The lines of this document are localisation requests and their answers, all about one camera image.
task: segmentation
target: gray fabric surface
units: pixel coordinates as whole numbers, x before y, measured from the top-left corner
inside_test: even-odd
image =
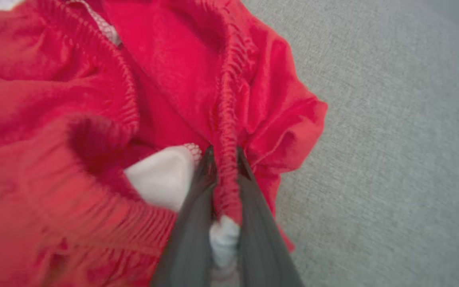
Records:
[[[244,4],[329,104],[278,197],[306,286],[459,286],[457,19],[413,0]]]

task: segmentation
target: tongs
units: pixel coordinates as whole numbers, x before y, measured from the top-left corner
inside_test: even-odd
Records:
[[[241,148],[237,154],[243,209],[237,259],[239,286],[301,287],[299,274]],[[155,269],[152,287],[210,286],[209,229],[214,221],[212,194],[216,184],[214,151],[209,147]]]

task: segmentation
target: red clothing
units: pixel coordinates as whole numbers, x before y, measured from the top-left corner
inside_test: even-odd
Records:
[[[240,2],[103,4],[122,49],[58,0],[0,12],[0,285],[146,285],[175,214],[140,200],[123,168],[212,144],[215,208],[240,223],[235,148],[274,213],[279,174],[322,132],[326,104]]]

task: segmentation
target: gray couch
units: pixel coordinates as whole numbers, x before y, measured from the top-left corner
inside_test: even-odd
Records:
[[[244,4],[329,104],[278,197],[306,286],[459,287],[459,4]]]

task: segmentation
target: red garment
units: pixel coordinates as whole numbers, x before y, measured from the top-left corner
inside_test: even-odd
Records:
[[[215,207],[240,223],[237,145],[274,213],[279,174],[322,132],[326,104],[240,2],[103,8],[121,51],[58,0],[0,12],[0,285],[147,285],[175,214],[140,200],[123,168],[213,144]]]

